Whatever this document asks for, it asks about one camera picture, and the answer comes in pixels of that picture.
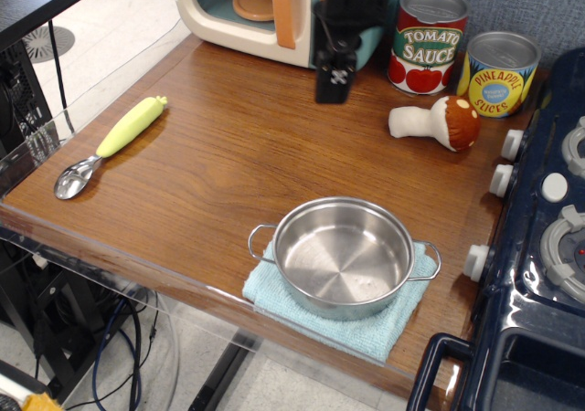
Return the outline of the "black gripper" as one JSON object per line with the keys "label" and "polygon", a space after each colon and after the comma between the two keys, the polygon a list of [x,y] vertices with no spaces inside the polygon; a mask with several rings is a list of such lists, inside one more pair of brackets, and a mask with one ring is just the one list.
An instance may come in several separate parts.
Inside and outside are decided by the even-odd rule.
{"label": "black gripper", "polygon": [[370,55],[393,17],[396,0],[314,0],[312,53],[317,54],[315,101],[343,104],[356,75],[354,52],[328,52],[338,44]]}

